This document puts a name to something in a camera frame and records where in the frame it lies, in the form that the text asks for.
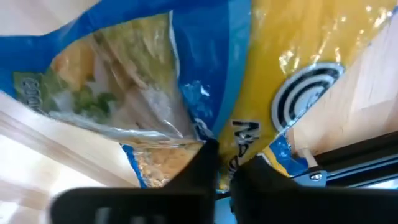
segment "wooden board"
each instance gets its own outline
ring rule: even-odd
[[[398,16],[288,137],[314,154],[398,130]]]

